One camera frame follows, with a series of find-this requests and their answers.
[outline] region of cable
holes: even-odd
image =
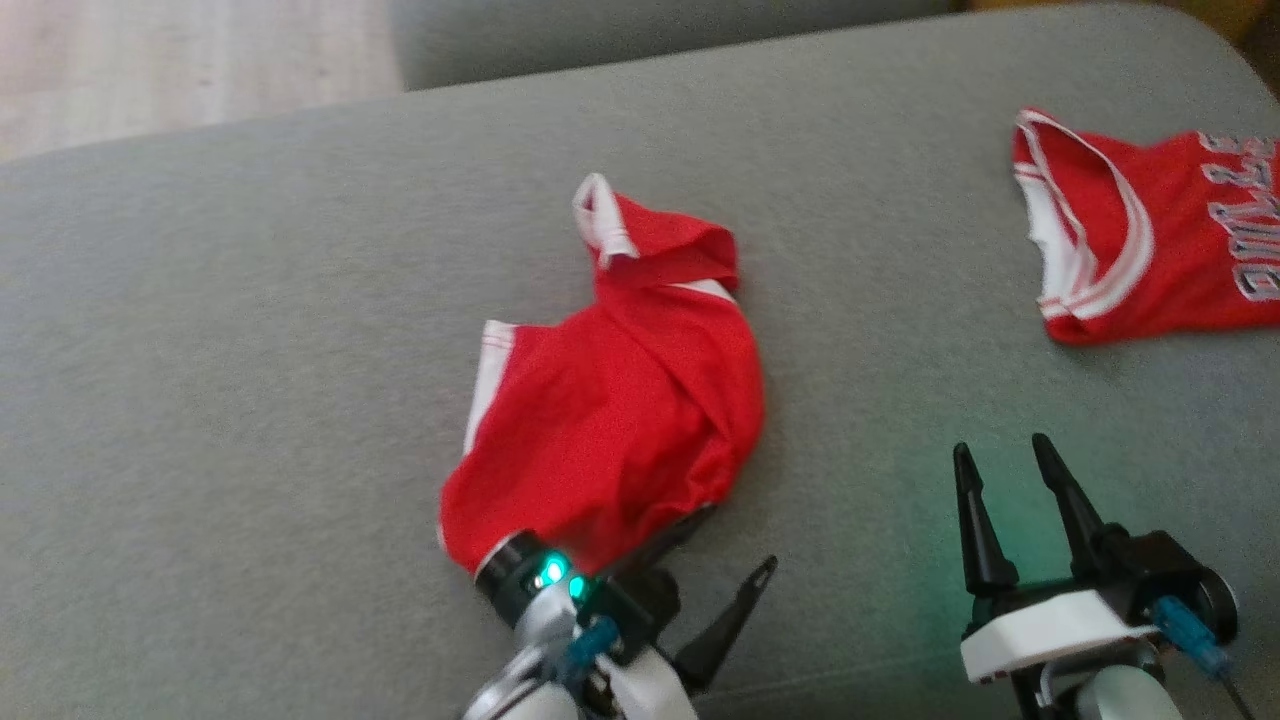
[[[1226,694],[1231,696],[1231,702],[1235,703],[1235,708],[1240,711],[1240,717],[1244,717],[1244,720],[1257,720],[1257,717],[1253,716],[1253,711],[1249,710],[1249,706],[1244,703],[1244,698],[1240,697],[1240,691],[1235,689],[1235,683],[1231,682],[1231,678],[1222,675],[1219,679],[1222,680],[1222,687],[1226,688]]]

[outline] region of red jersey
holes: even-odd
[[[526,528],[594,573],[724,500],[760,432],[733,236],[600,176],[573,210],[595,304],[556,327],[485,325],[465,456],[440,492],[440,541],[471,573]]]
[[[1184,133],[1142,147],[1025,109],[1014,174],[1059,341],[1280,323],[1276,141]]]

